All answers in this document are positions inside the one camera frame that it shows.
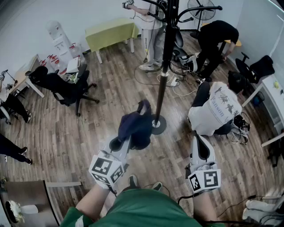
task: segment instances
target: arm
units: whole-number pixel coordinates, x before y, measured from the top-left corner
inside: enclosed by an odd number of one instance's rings
[[[105,203],[109,189],[103,189],[96,184],[77,204],[77,210],[81,211],[84,215],[96,221],[102,211],[103,204]]]
[[[200,222],[218,221],[208,192],[193,198],[193,217]]]
[[[135,12],[140,13],[141,15],[146,16],[147,13],[149,12],[149,9],[139,9],[134,5],[128,5],[127,6],[129,9],[133,9]]]
[[[233,42],[231,42],[231,44],[230,44],[230,46],[229,46],[227,52],[226,52],[225,55],[223,56],[223,60],[224,60],[224,61],[227,60],[227,57],[232,53],[232,51],[234,50],[235,46],[236,46],[236,44],[233,43]]]

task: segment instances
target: office chair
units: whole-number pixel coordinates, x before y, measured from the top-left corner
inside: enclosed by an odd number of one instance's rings
[[[88,90],[92,86],[97,86],[95,83],[88,85],[87,79],[90,72],[86,70],[86,68],[86,64],[80,67],[77,76],[79,81],[76,84],[70,84],[61,79],[57,75],[58,70],[54,73],[47,74],[48,69],[45,66],[39,66],[34,72],[26,72],[26,76],[30,78],[32,83],[50,90],[56,100],[62,105],[69,106],[70,104],[76,103],[76,116],[80,117],[81,114],[78,113],[78,111],[80,100],[82,98],[99,103],[98,99],[90,98],[84,95],[88,93]]]
[[[272,66],[273,60],[268,55],[265,55],[258,62],[252,64],[250,67],[245,63],[245,60],[249,59],[249,57],[243,52],[242,55],[244,56],[243,60],[236,59],[236,65],[238,70],[240,71],[240,74],[242,74],[246,78],[246,85],[248,84],[248,81],[250,83],[257,84],[260,78],[275,73],[274,68]]]

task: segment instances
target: wooden floor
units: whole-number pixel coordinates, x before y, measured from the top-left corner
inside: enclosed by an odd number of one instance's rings
[[[197,41],[183,33],[185,50],[199,52]],[[23,105],[31,110],[33,118],[29,124],[12,120],[12,125],[0,122],[0,132],[19,147],[29,148],[27,156],[34,164],[29,166],[12,158],[8,159],[5,170],[4,157],[0,157],[1,173],[9,181],[46,180],[50,182],[81,181],[82,187],[53,189],[53,201],[62,219],[70,206],[75,206],[95,184],[88,173],[92,156],[103,147],[106,138],[116,134],[120,119],[124,114],[135,111],[137,103],[147,98],[156,110],[158,86],[143,85],[134,78],[134,69],[143,62],[140,38],[134,41],[135,53],[130,45],[118,43],[100,51],[103,63],[95,53],[88,53],[86,59],[90,71],[89,83],[98,84],[89,90],[89,96],[100,99],[97,105],[82,100],[81,117],[75,116],[75,106],[62,106],[50,91],[40,88],[45,98],[28,89]],[[233,66],[226,62],[213,73],[213,81],[227,82],[229,70]],[[158,84],[157,73],[148,74],[136,70],[137,79],[144,83]],[[195,84],[195,77],[188,76],[188,82]],[[187,94],[196,87],[186,81],[175,88],[179,94]],[[128,176],[136,174],[140,185],[146,186],[161,181],[177,201],[180,196],[191,195],[185,181],[185,166],[189,163],[189,150],[193,137],[186,118],[195,93],[181,97],[172,88],[166,89],[162,115],[167,120],[166,131],[151,136],[151,144],[141,151],[130,151],[125,176],[119,181],[119,189],[127,186]],[[240,103],[245,97],[240,95]],[[229,205],[237,204],[251,195],[281,195],[284,186],[284,162],[280,158],[277,168],[272,168],[267,160],[268,151],[261,143],[272,136],[271,121],[263,106],[248,104],[244,110],[251,120],[251,131],[247,145],[232,144],[226,136],[212,136],[209,141],[215,148],[216,158],[222,170],[222,186],[210,193],[217,214]],[[114,196],[109,195],[102,215],[112,206]],[[245,203],[228,209],[222,220],[240,220]],[[183,200],[181,206],[192,215],[192,200]]]

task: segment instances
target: metal pole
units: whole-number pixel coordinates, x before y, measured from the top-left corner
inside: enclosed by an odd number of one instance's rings
[[[174,43],[176,37],[177,27],[175,26],[176,18],[178,17],[179,0],[168,1],[168,17],[166,26],[165,45],[163,53],[163,71],[161,73],[160,87],[157,101],[156,114],[152,115],[152,134],[159,135],[166,129],[166,120],[160,116],[164,94],[166,90],[166,83],[168,79],[168,68],[172,59]]]

